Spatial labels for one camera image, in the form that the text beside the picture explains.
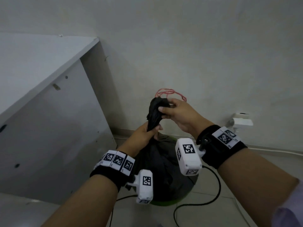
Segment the purple sleeve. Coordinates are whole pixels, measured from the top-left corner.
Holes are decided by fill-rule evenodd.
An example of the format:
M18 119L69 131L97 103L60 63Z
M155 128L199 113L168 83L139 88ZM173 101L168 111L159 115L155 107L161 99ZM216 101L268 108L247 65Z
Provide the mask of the purple sleeve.
M287 201L275 211L272 227L303 226L303 182L299 182Z

